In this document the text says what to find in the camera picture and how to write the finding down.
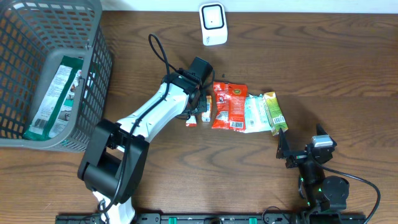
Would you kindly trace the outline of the green tea drink carton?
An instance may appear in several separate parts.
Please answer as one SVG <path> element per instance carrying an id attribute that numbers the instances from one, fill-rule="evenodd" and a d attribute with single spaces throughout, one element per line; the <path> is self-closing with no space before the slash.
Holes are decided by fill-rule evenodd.
<path id="1" fill-rule="evenodd" d="M 286 120 L 279 107 L 279 102 L 277 101 L 276 93 L 274 91 L 265 93 L 263 95 L 263 100 L 265 102 L 266 113 L 272 135 L 278 135 L 279 129 L 282 129 L 283 132 L 288 130 Z"/>

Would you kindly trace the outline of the mint wet wipes pack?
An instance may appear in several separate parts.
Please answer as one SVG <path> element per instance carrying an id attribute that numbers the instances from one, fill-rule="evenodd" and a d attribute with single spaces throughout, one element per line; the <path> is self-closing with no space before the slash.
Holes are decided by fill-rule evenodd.
<path id="1" fill-rule="evenodd" d="M 262 95 L 249 95 L 246 97 L 244 119 L 246 126 L 244 133 L 257 133 L 271 130 Z"/>

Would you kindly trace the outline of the orange tissue pack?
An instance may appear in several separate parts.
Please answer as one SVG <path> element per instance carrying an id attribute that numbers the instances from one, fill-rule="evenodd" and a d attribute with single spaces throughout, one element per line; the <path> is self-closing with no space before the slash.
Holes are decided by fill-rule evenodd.
<path id="1" fill-rule="evenodd" d="M 211 95 L 206 95 L 206 111 L 201 113 L 201 120 L 203 122 L 209 123 L 211 121 L 211 111 L 212 97 Z"/>

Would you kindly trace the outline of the red snack bag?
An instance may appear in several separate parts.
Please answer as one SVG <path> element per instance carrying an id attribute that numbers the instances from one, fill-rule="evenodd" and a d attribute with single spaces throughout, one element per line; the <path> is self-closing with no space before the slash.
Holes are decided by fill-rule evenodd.
<path id="1" fill-rule="evenodd" d="M 243 132 L 246 129 L 244 110 L 248 93 L 247 86 L 214 82 L 213 91 L 217 113 L 212 128 Z"/>

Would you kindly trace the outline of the red chocolate bar wrapper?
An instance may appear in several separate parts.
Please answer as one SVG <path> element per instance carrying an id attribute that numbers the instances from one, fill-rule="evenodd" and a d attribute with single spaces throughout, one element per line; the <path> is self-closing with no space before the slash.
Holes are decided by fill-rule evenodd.
<path id="1" fill-rule="evenodd" d="M 195 115 L 191 115 L 185 122 L 186 127 L 196 127 L 197 126 L 197 119 Z"/>

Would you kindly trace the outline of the green white 3M package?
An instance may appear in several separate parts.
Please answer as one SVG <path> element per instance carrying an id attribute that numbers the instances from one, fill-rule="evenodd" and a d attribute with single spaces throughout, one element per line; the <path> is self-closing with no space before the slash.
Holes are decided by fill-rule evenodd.
<path id="1" fill-rule="evenodd" d="M 64 56 L 23 138 L 45 141 L 58 136 L 70 121 L 83 59 Z"/>

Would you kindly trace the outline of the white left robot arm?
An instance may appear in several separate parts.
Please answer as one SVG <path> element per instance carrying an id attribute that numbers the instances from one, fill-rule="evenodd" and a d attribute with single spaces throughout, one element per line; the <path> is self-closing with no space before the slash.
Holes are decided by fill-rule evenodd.
<path id="1" fill-rule="evenodd" d="M 174 117 L 199 111 L 206 80 L 214 75 L 207 61 L 195 57 L 188 69 L 166 75 L 157 93 L 137 111 L 95 126 L 77 172 L 98 200 L 91 221 L 133 221 L 132 195 L 142 179 L 150 142 Z"/>

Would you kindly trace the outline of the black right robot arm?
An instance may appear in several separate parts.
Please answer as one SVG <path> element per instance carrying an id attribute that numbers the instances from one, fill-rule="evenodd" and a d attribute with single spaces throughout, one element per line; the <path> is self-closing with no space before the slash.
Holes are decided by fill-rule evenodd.
<path id="1" fill-rule="evenodd" d="M 299 169 L 300 193 L 310 208 L 319 212 L 340 212 L 346 209 L 349 182 L 342 177 L 325 175 L 322 165 L 333 158 L 337 143 L 319 124 L 316 130 L 317 134 L 303 150 L 293 151 L 280 129 L 276 158 L 284 159 L 288 169 Z"/>

